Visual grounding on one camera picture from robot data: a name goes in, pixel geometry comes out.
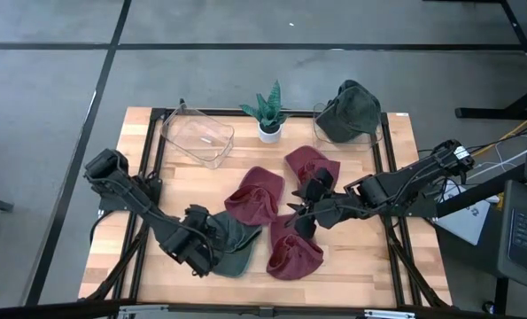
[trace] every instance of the green cap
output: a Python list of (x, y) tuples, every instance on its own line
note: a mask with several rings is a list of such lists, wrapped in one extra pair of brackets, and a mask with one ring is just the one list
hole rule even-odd
[(261, 226), (244, 225), (228, 211), (213, 215), (207, 223), (216, 228), (217, 238), (221, 240), (214, 247), (214, 257), (220, 261), (214, 266), (213, 273), (227, 277), (243, 275), (252, 258)]
[(377, 98), (353, 80), (346, 80), (338, 95), (328, 102), (316, 124), (334, 143), (345, 143), (356, 136), (375, 134), (381, 117)]

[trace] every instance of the potted plant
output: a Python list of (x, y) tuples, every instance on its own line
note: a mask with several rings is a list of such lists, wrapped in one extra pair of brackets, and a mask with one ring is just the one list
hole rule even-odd
[(281, 86), (275, 81), (267, 101), (261, 94), (257, 94), (259, 108), (255, 109), (249, 105), (239, 107), (245, 113), (251, 115), (259, 122), (260, 140), (263, 143), (277, 143), (281, 138), (283, 124), (287, 115), (281, 112)]

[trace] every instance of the gray floor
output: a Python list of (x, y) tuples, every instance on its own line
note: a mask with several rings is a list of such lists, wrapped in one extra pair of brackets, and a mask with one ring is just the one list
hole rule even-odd
[[(0, 41), (109, 43), (121, 4), (0, 1)], [(121, 41), (516, 43), (516, 37), (501, 8), (493, 4), (135, 0)], [(104, 57), (105, 51), (0, 51), (0, 198), (16, 205), (13, 214), (0, 214), (0, 307), (21, 302)], [(517, 122), (457, 120), (453, 109), (502, 107), (520, 97), (527, 91), (527, 57), (481, 52), (118, 51), (84, 162), (115, 146), (129, 105), (174, 106), (184, 97), (190, 105), (236, 107), (278, 79), (286, 107), (310, 109), (332, 98), (348, 78), (373, 92), (384, 111), (410, 113), (419, 148), (447, 138), (481, 144)], [(521, 137), (504, 143), (501, 153), (513, 154), (525, 142)], [(478, 160), (498, 158), (489, 152)], [(75, 300), (97, 202), (79, 178), (42, 302)], [(454, 304), (478, 310), (493, 296), (494, 279), (443, 254)], [(508, 312), (527, 315), (527, 288), (512, 284), (509, 297)]]

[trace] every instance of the wooden table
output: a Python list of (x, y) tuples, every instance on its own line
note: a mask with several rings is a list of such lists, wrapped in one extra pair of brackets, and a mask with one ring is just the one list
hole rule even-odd
[[(151, 108), (129, 107), (117, 149), (129, 160), (129, 173), (137, 173)], [(411, 122), (406, 113), (389, 113), (391, 138), (398, 167), (418, 160)], [(183, 216), (189, 204), (199, 204), (212, 214), (224, 210), (224, 199), (236, 190), (242, 177), (253, 166), (264, 167), (285, 178), (279, 214), (291, 214), (287, 203), (298, 203), (291, 195), (297, 187), (293, 173), (283, 157), (301, 145), (313, 145), (312, 119), (290, 118), (278, 144), (263, 144), (253, 118), (218, 116), (217, 121), (235, 128), (234, 148), (215, 170), (202, 167), (167, 144), (161, 178), (164, 186), (159, 207), (166, 214)], [(156, 150), (159, 128), (153, 139)], [(341, 165), (337, 191), (360, 177), (375, 173), (372, 151), (355, 151), (355, 145), (320, 145), (321, 151)], [(384, 170), (388, 171), (384, 145), (380, 142)], [(81, 283), (80, 297), (92, 293), (112, 270), (120, 257), (128, 212), (116, 212), (96, 229), (88, 263)], [(450, 303), (450, 293), (434, 229), (421, 219), (409, 218), (408, 228), (415, 264), (438, 296)], [(211, 274), (192, 276), (186, 264), (178, 265), (166, 256), (150, 233), (143, 264), (138, 300), (158, 303), (218, 305), (274, 305), (312, 307), (395, 307), (388, 250), (379, 218), (350, 220), (331, 230), (318, 228), (316, 243), (324, 251), (323, 264), (310, 276), (281, 281), (266, 273), (270, 254), (268, 228), (258, 238), (254, 257), (240, 278)], [(400, 265), (406, 300), (410, 303), (407, 272)], [(133, 264), (128, 267), (122, 296), (128, 296)]]

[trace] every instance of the clear plastic container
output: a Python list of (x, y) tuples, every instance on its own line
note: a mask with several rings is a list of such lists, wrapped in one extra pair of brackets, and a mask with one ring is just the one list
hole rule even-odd
[(215, 169), (234, 146), (234, 128), (185, 104), (165, 120), (161, 135), (180, 152)]
[(319, 103), (314, 106), (313, 111), (313, 133), (314, 133), (314, 147), (321, 151), (368, 151), (373, 145), (377, 144), (383, 138), (383, 131), (381, 124), (376, 128), (374, 138), (369, 134), (359, 134), (355, 138), (344, 142), (332, 142), (326, 133), (316, 124), (316, 118), (324, 109), (326, 105)]

